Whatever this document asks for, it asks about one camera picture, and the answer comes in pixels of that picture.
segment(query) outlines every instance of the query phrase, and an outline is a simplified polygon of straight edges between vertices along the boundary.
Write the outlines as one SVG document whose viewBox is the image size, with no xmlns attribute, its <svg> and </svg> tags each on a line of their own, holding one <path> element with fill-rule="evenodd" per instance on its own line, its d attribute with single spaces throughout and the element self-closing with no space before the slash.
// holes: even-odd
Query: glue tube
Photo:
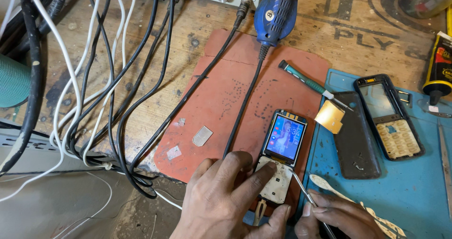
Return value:
<svg viewBox="0 0 452 239">
<path fill-rule="evenodd" d="M 430 96 L 430 105 L 435 106 L 439 99 L 452 92 L 452 37 L 439 32 L 436 35 L 427 79 L 422 90 Z"/>
</svg>

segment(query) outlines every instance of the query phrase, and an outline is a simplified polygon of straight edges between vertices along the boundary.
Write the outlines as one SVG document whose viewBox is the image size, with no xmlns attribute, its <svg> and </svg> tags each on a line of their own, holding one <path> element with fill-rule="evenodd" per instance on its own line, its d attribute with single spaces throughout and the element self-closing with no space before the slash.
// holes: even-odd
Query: phone back cover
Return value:
<svg viewBox="0 0 452 239">
<path fill-rule="evenodd" d="M 374 179 L 381 176 L 378 145 L 366 120 L 357 92 L 336 92 L 335 98 L 356 106 L 345 110 L 342 128 L 334 134 L 342 176 L 346 179 Z"/>
</svg>

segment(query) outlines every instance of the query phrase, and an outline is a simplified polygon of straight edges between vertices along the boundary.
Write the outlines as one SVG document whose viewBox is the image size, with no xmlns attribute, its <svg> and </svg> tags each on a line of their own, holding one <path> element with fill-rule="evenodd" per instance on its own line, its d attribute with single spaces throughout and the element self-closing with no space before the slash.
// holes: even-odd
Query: blue silicone mat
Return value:
<svg viewBox="0 0 452 239">
<path fill-rule="evenodd" d="M 353 91 L 358 76 L 330 69 L 325 87 L 332 92 Z M 409 239 L 452 238 L 448 202 L 440 155 L 437 118 L 422 111 L 416 102 L 426 96 L 397 88 L 412 94 L 412 108 L 408 114 L 424 145 L 425 155 L 406 160 L 389 161 L 383 153 L 378 157 L 382 175 L 372 180 L 347 180 L 341 176 L 333 134 L 316 125 L 308 157 L 303 184 L 306 188 L 319 188 L 308 180 L 309 174 L 323 177 L 329 184 L 353 201 L 364 202 L 377 216 L 401 227 Z M 452 164 L 452 119 L 441 118 L 444 136 Z M 304 197 L 300 196 L 298 216 Z"/>
</svg>

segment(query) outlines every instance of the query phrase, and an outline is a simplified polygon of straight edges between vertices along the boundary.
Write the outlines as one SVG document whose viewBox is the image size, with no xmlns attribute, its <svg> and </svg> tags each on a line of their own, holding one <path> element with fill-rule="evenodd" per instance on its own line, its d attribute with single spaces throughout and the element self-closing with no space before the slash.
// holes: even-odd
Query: phone display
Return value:
<svg viewBox="0 0 452 239">
<path fill-rule="evenodd" d="M 359 89 L 366 101 L 372 118 L 397 114 L 397 111 L 389 100 L 383 84 L 363 86 L 359 87 Z"/>
<path fill-rule="evenodd" d="M 277 116 L 270 131 L 271 136 L 266 150 L 294 160 L 304 127 L 305 125 L 302 123 L 283 116 Z"/>
</svg>

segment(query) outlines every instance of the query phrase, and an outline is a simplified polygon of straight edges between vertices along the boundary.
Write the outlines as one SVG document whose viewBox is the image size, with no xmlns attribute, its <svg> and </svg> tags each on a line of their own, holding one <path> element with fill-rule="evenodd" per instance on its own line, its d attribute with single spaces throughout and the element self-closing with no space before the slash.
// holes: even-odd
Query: red rubber mat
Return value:
<svg viewBox="0 0 452 239">
<path fill-rule="evenodd" d="M 204 49 L 205 56 L 198 61 L 185 91 L 213 60 L 229 32 L 222 29 L 212 32 Z M 260 43 L 256 37 L 242 33 L 234 36 L 223 57 L 164 133 L 154 156 L 155 165 L 161 173 L 187 183 L 205 158 L 222 159 L 240 106 L 255 74 L 259 50 Z M 325 83 L 329 67 L 324 59 L 287 46 L 271 48 L 246 107 L 233 150 L 251 153 L 256 162 L 274 110 L 285 109 L 308 121 L 295 167 L 299 177 L 303 178 L 321 95 L 278 68 L 283 59 L 311 79 Z M 179 123 L 180 118 L 185 118 L 184 124 Z M 213 134 L 203 146 L 198 147 L 192 141 L 203 126 Z M 299 196 L 300 188 L 292 180 L 285 203 L 291 204 L 293 211 L 296 210 Z"/>
</svg>

